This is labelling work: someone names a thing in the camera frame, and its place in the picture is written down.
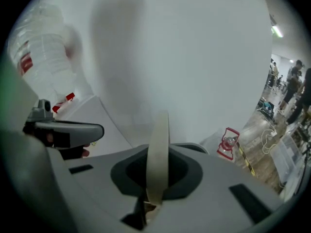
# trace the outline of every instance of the white ceiling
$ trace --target white ceiling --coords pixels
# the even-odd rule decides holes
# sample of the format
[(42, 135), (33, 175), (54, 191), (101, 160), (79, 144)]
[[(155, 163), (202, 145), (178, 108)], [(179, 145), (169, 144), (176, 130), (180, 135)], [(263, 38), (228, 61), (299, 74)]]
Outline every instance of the white ceiling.
[(273, 35), (272, 53), (282, 57), (300, 59), (306, 67), (311, 67), (310, 36), (303, 20), (287, 0), (266, 0), (268, 10), (284, 35)]

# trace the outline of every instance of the plastic water bottle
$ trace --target plastic water bottle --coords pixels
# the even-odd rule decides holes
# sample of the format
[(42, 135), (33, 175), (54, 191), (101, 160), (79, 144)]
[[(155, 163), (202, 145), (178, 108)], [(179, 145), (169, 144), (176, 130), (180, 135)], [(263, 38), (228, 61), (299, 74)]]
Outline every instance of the plastic water bottle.
[(23, 79), (54, 106), (74, 91), (75, 75), (61, 36), (59, 8), (37, 4), (17, 20), (9, 36), (8, 52)]

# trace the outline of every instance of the black rectangular slot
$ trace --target black rectangular slot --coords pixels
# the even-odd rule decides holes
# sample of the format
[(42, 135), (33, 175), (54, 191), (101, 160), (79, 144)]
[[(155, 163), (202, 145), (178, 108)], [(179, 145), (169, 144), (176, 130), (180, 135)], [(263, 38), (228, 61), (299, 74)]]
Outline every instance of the black rectangular slot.
[(255, 224), (271, 214), (271, 211), (244, 184), (231, 186), (229, 190)]
[(92, 168), (93, 167), (91, 165), (87, 164), (87, 165), (83, 165), (83, 166), (76, 166), (76, 167), (69, 168), (69, 172), (71, 174), (75, 174), (75, 173), (84, 172), (84, 171), (92, 169)]

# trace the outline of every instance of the white cable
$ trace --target white cable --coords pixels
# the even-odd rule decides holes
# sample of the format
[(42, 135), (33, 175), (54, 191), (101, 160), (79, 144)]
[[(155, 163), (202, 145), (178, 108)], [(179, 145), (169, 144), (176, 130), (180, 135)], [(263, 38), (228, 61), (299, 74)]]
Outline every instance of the white cable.
[(270, 130), (270, 129), (264, 130), (264, 131), (262, 132), (262, 135), (261, 135), (262, 152), (263, 152), (264, 154), (269, 154), (270, 150), (271, 150), (274, 146), (276, 146), (276, 144), (273, 144), (273, 145), (272, 145), (271, 147), (269, 147), (269, 148), (266, 147), (266, 144), (268, 143), (267, 136), (272, 136), (271, 134), (267, 134), (267, 135), (266, 135), (266, 143), (265, 143), (265, 144), (262, 142), (263, 133), (265, 133), (266, 131), (272, 131), (272, 132), (273, 132), (273, 130)]
[(262, 152), (263, 152), (264, 154), (269, 154), (270, 150), (271, 150), (274, 146), (276, 146), (276, 144), (273, 144), (271, 147), (267, 148), (267, 147), (266, 147), (266, 144), (268, 143), (267, 136), (271, 136), (271, 137), (273, 137), (273, 136), (272, 136), (271, 134), (267, 134), (267, 135), (266, 135), (266, 143), (264, 144), (264, 143), (262, 142), (263, 133), (265, 133), (265, 131), (276, 132), (276, 129), (275, 129), (275, 128), (273, 127), (273, 125), (269, 122), (269, 119), (261, 112), (261, 110), (259, 109), (258, 111), (261, 113), (261, 115), (263, 116), (263, 118), (264, 118), (264, 119), (270, 124), (270, 126), (273, 128), (273, 130), (271, 130), (271, 129), (264, 130), (264, 131), (262, 132), (262, 134), (261, 134)]

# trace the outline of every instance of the ceiling light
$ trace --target ceiling light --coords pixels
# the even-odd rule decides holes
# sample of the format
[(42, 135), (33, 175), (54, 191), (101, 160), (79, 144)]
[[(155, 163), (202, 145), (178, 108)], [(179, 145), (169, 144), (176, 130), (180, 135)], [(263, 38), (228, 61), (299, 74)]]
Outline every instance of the ceiling light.
[(278, 37), (283, 37), (281, 31), (278, 29), (277, 26), (272, 26), (272, 28), (274, 29), (274, 31), (276, 32), (276, 34), (278, 35)]

